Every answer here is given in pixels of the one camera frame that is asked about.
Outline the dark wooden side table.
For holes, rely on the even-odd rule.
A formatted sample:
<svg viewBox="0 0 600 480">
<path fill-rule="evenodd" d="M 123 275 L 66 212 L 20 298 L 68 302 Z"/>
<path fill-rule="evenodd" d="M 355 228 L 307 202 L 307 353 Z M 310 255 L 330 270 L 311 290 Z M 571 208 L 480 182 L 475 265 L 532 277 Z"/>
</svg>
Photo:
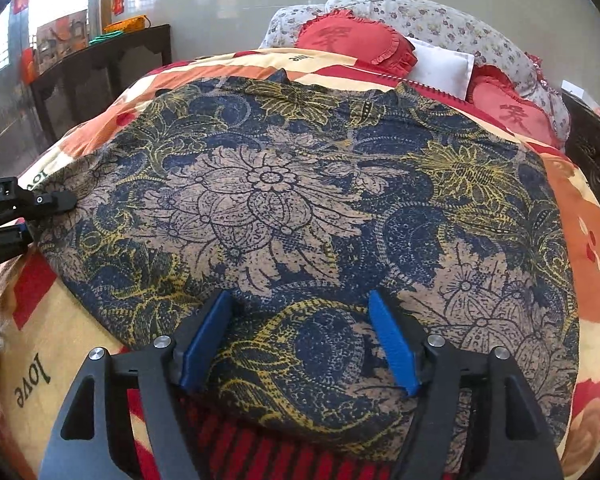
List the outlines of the dark wooden side table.
<svg viewBox="0 0 600 480">
<path fill-rule="evenodd" d="M 172 62 L 171 26 L 152 26 L 92 44 L 63 58 L 30 83 L 48 142 L 108 108 L 122 92 Z"/>
</svg>

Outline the red heart pillow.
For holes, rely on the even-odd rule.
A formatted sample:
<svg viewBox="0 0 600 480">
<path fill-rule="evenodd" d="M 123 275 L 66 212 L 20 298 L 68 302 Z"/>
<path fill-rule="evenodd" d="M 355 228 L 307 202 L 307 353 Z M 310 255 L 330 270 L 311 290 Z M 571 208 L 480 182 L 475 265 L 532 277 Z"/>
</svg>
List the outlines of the red heart pillow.
<svg viewBox="0 0 600 480">
<path fill-rule="evenodd" d="M 296 47 L 347 55 L 398 77 L 406 77 L 417 64 L 415 47 L 400 32 L 346 9 L 306 22 Z"/>
<path fill-rule="evenodd" d="M 497 67 L 474 68 L 466 99 L 513 133 L 563 150 L 570 133 L 570 115 L 562 97 L 542 79 L 528 96 Z"/>
</svg>

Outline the orange red cream blanket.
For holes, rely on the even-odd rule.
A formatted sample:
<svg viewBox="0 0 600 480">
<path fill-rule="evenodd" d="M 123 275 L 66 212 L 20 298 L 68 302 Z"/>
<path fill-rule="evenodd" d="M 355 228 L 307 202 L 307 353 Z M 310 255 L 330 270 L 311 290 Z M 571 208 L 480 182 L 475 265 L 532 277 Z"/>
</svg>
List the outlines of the orange red cream blanket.
<svg viewBox="0 0 600 480">
<path fill-rule="evenodd" d="M 102 114 L 70 129 L 21 177 L 32 186 L 111 139 L 157 95 L 197 79 L 262 79 L 286 70 L 300 84 L 362 92 L 388 91 L 396 81 L 336 54 L 264 49 L 178 62 L 153 70 L 127 88 Z M 600 201 L 592 179 L 551 146 L 514 131 L 480 108 L 433 88 L 428 98 L 448 104 L 502 139 L 533 148 L 558 198 L 577 285 L 579 375 L 571 399 L 562 458 L 580 479 L 600 461 Z M 52 418 L 69 375 L 85 352 L 112 337 L 89 315 L 36 250 L 0 265 L 0 443 L 26 478 L 38 473 Z"/>
</svg>

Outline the red paper window decoration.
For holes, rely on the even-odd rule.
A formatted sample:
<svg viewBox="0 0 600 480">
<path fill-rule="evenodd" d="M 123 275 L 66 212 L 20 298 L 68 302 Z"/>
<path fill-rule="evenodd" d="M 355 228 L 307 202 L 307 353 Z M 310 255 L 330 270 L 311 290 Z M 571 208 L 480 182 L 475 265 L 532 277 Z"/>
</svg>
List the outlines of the red paper window decoration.
<svg viewBox="0 0 600 480">
<path fill-rule="evenodd" d="M 124 0 L 112 0 L 112 13 L 115 16 L 121 15 L 124 12 Z"/>
</svg>

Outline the red heart pillow left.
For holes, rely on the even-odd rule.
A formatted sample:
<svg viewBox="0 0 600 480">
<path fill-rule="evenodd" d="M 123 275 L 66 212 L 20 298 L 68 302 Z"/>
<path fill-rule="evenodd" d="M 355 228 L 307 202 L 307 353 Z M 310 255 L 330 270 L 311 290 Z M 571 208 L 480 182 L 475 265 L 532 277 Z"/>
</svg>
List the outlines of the red heart pillow left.
<svg viewBox="0 0 600 480">
<path fill-rule="evenodd" d="M 346 9 L 306 22 L 296 47 L 347 55 L 398 77 L 406 77 L 417 64 L 415 47 L 400 32 Z"/>
</svg>

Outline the red heart pillow right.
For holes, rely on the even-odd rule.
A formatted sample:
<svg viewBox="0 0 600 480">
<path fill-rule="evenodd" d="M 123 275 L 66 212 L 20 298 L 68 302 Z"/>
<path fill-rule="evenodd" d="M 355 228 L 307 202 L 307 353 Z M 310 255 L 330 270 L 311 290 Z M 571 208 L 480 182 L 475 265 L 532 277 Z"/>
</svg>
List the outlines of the red heart pillow right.
<svg viewBox="0 0 600 480">
<path fill-rule="evenodd" d="M 474 68 L 466 99 L 513 133 L 563 150 L 570 133 L 570 115 L 562 97 L 542 79 L 528 96 L 497 67 Z"/>
</svg>

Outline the floral white quilt roll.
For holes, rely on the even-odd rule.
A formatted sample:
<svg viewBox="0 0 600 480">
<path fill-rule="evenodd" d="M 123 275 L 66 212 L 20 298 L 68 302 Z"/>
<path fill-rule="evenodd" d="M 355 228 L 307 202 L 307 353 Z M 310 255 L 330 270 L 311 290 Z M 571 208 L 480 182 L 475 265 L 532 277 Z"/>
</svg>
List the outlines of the floral white quilt roll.
<svg viewBox="0 0 600 480">
<path fill-rule="evenodd" d="M 471 54 L 478 66 L 497 67 L 522 98 L 544 110 L 558 140 L 568 140 L 569 112 L 560 92 L 542 74 L 541 60 L 491 25 L 452 6 L 431 0 L 327 0 L 283 6 L 268 23 L 261 46 L 292 47 L 304 23 L 335 10 L 349 10 L 358 18 L 385 23 L 407 38 Z"/>
</svg>

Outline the dark wooden nightstand right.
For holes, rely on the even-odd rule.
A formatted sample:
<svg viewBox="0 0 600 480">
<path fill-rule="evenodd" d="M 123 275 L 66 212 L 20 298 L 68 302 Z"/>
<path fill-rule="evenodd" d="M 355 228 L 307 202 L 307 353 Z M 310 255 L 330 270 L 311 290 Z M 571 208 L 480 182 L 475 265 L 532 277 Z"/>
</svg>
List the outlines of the dark wooden nightstand right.
<svg viewBox="0 0 600 480">
<path fill-rule="evenodd" d="M 582 170 L 600 203 L 600 115 L 568 92 L 562 92 L 562 100 L 571 119 L 566 154 Z"/>
</svg>

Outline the brown navy floral garment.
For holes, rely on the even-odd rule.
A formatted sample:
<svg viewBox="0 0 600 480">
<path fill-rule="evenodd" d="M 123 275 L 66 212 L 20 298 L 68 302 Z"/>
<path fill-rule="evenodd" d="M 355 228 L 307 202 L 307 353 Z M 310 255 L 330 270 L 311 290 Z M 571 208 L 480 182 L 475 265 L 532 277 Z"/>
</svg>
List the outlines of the brown navy floral garment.
<svg viewBox="0 0 600 480">
<path fill-rule="evenodd" d="M 378 289 L 458 348 L 507 348 L 566 433 L 576 294 L 542 160 L 412 88 L 196 80 L 43 188 L 78 202 L 38 248 L 126 346 L 234 294 L 207 388 L 239 415 L 394 460 L 415 403 L 368 320 Z"/>
</svg>

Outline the orange bag on table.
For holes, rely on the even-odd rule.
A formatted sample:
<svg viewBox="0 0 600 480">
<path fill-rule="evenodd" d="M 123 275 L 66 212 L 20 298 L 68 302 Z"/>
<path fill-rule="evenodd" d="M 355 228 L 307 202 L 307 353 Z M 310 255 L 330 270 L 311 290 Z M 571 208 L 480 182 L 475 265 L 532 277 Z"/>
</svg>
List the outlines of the orange bag on table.
<svg viewBox="0 0 600 480">
<path fill-rule="evenodd" d="M 129 34 L 130 32 L 139 32 L 145 28 L 151 26 L 151 21 L 145 14 L 135 15 L 132 18 L 125 18 L 124 20 L 113 22 L 106 25 L 102 30 L 105 34 L 112 34 L 113 32 L 122 32 L 122 34 Z"/>
</svg>

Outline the white pillow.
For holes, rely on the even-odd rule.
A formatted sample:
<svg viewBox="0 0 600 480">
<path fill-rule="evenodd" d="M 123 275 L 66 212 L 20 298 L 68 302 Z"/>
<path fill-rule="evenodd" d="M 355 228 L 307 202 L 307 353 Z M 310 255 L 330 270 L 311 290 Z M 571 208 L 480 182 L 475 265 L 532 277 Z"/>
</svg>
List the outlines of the white pillow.
<svg viewBox="0 0 600 480">
<path fill-rule="evenodd" d="M 416 38 L 410 38 L 417 58 L 407 79 L 440 90 L 464 100 L 467 96 L 475 55 L 443 49 Z"/>
</svg>

